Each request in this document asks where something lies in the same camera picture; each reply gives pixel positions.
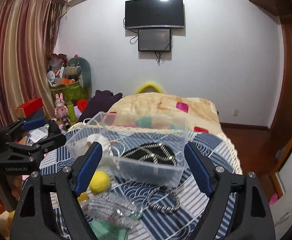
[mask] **orange box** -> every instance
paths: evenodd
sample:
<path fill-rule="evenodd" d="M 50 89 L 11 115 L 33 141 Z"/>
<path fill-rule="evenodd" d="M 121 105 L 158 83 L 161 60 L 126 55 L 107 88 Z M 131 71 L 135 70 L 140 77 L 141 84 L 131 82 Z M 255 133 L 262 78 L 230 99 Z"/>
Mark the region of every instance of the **orange box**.
<path fill-rule="evenodd" d="M 56 81 L 56 86 L 60 86 L 60 85 L 69 85 L 69 84 L 72 84 L 74 83 L 73 80 L 71 79 L 68 79 L 68 78 L 59 78 L 57 81 Z"/>

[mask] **striped bedsheet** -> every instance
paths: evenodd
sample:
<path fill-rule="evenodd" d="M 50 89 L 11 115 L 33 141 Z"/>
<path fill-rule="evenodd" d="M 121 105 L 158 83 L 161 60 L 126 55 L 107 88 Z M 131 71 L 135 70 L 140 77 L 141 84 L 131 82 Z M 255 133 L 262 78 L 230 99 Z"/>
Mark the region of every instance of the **striped bedsheet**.
<path fill-rule="evenodd" d="M 67 139 L 74 135 L 78 130 L 66 134 Z M 205 156 L 208 156 L 215 166 L 223 166 L 229 172 L 235 171 L 235 164 L 231 158 L 230 150 L 227 145 L 218 137 L 208 133 L 188 132 L 188 141 L 194 142 L 198 150 Z M 144 142 L 136 142 L 137 147 Z M 41 162 L 41 174 L 51 174 L 59 171 L 66 165 L 72 165 L 73 158 L 65 146 L 50 152 Z M 110 190 L 135 201 L 139 201 L 144 207 L 143 216 L 139 225 L 129 231 L 129 240 L 183 240 L 188 239 L 191 232 L 197 225 L 201 214 L 203 213 L 208 198 L 201 193 L 197 187 L 193 175 L 189 169 L 183 173 L 179 186 L 177 188 L 178 196 L 181 200 L 181 207 L 174 213 L 162 213 L 149 209 L 145 202 L 148 192 L 154 188 L 154 185 L 125 181 L 119 178 L 113 178 Z M 71 239 L 67 227 L 63 221 L 57 194 L 51 193 L 54 213 L 56 215 L 57 225 L 62 236 Z M 164 192 L 159 192 L 153 198 L 160 205 L 172 205 L 173 199 Z M 225 236 L 235 203 L 235 195 L 230 194 L 227 209 L 216 234 L 216 239 Z"/>

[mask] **power outlet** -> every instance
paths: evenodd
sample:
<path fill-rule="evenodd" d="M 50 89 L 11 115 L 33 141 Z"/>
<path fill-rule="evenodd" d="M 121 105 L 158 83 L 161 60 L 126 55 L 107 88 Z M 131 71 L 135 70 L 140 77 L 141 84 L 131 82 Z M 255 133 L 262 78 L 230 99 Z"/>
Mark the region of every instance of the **power outlet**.
<path fill-rule="evenodd" d="M 233 111 L 233 116 L 238 116 L 238 112 L 239 112 L 239 110 L 234 110 Z"/>

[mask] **wooden floor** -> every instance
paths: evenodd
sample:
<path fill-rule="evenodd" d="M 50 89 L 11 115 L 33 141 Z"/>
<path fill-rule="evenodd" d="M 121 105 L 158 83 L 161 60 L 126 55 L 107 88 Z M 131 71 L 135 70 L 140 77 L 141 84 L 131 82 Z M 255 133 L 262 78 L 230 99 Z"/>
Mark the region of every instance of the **wooden floor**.
<path fill-rule="evenodd" d="M 269 132 L 223 126 L 222 130 L 231 139 L 238 152 L 243 174 L 249 171 L 255 172 L 269 200 L 275 193 L 275 187 L 268 174 L 277 164 L 276 151 L 272 147 Z"/>

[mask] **plastic storage container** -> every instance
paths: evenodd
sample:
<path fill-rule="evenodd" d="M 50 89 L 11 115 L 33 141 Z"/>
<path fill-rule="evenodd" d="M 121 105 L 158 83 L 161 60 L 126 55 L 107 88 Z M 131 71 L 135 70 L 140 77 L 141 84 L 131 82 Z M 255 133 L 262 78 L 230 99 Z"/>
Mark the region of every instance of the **plastic storage container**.
<path fill-rule="evenodd" d="M 114 176 L 160 186 L 178 186 L 186 167 L 186 119 L 100 112 L 67 141 L 66 147 L 74 159 L 85 154 L 89 148 L 87 137 L 96 133 L 110 141 L 110 154 L 103 156 L 101 163 Z M 144 143 L 163 143 L 170 147 L 175 154 L 177 166 L 120 157 Z"/>

